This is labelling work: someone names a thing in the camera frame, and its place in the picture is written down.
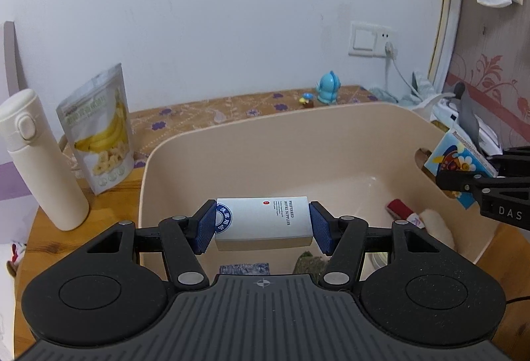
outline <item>red object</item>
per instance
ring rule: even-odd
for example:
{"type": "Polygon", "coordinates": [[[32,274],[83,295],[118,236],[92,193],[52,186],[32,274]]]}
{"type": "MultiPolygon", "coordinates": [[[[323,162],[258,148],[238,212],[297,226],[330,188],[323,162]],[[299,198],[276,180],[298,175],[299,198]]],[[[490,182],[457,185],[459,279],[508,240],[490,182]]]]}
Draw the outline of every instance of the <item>red object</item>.
{"type": "Polygon", "coordinates": [[[12,244],[11,245],[11,251],[13,253],[13,256],[11,257],[11,262],[15,262],[17,260],[17,258],[19,257],[19,254],[17,253],[17,245],[16,244],[12,244]]]}
{"type": "Polygon", "coordinates": [[[407,218],[414,214],[414,212],[408,208],[402,200],[395,199],[388,203],[386,210],[392,215],[396,220],[407,220],[407,218]]]}

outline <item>pink wall pattern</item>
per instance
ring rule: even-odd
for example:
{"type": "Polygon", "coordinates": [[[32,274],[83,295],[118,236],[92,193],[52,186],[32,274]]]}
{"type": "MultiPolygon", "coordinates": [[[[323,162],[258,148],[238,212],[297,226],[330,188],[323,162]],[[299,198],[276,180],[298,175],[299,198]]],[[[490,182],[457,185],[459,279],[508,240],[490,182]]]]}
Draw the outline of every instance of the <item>pink wall pattern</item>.
{"type": "Polygon", "coordinates": [[[487,8],[462,0],[445,89],[464,81],[503,147],[530,144],[530,0],[487,8]]]}

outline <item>small figurine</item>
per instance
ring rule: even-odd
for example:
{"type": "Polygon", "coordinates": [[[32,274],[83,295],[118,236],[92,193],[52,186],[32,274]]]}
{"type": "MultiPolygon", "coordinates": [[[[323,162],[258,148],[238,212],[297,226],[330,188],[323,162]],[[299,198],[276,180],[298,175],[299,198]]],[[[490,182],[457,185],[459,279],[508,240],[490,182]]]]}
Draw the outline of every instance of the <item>small figurine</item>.
{"type": "Polygon", "coordinates": [[[325,74],[320,78],[320,83],[316,85],[316,91],[319,93],[318,100],[323,104],[336,104],[337,92],[340,89],[339,77],[333,71],[325,74]]]}
{"type": "Polygon", "coordinates": [[[304,93],[298,102],[300,102],[304,108],[313,108],[315,106],[312,93],[304,93]]]}

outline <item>beige plastic basin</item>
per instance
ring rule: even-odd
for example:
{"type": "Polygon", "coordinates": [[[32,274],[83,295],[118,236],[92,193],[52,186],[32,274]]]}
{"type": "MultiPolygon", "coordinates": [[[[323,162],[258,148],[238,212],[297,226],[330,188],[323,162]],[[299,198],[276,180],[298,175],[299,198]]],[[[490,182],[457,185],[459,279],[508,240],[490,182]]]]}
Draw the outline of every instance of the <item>beige plastic basin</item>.
{"type": "MultiPolygon", "coordinates": [[[[384,103],[340,105],[258,117],[179,134],[147,161],[139,225],[192,215],[207,199],[307,196],[334,216],[355,215],[390,227],[385,205],[400,198],[414,211],[438,211],[470,261],[486,249],[497,223],[449,199],[418,168],[414,155],[433,150],[443,133],[415,113],[384,103]]],[[[219,252],[212,240],[199,262],[210,280],[221,265],[267,262],[271,274],[292,273],[310,248],[219,252]]],[[[165,278],[160,254],[143,263],[165,278]]],[[[365,262],[363,277],[373,268],[365,262]]]]}

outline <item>wooden table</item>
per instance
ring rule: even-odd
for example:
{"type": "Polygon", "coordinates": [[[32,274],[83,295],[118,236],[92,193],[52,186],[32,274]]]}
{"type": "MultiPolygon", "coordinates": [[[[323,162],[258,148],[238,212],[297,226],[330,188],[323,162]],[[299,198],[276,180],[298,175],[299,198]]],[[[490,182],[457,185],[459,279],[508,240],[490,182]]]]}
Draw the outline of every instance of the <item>wooden table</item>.
{"type": "MultiPolygon", "coordinates": [[[[62,232],[39,210],[29,240],[26,256],[17,275],[15,310],[15,356],[22,354],[34,339],[20,308],[22,291],[28,282],[120,220],[137,223],[143,169],[135,169],[114,189],[94,197],[84,181],[91,211],[79,228],[62,232]]],[[[499,281],[508,299],[530,295],[530,244],[513,227],[500,225],[494,240],[479,261],[479,266],[499,281]]],[[[508,305],[494,343],[516,361],[530,358],[530,301],[508,305]]]]}
{"type": "Polygon", "coordinates": [[[144,175],[143,168],[134,169],[118,186],[97,197],[94,196],[85,180],[79,180],[90,204],[90,213],[78,228],[63,232],[55,228],[42,209],[36,214],[27,241],[26,255],[20,263],[15,287],[15,328],[14,349],[18,357],[35,341],[22,314],[20,300],[26,285],[36,275],[68,253],[77,249],[97,234],[120,220],[138,223],[140,186],[144,175]]]}

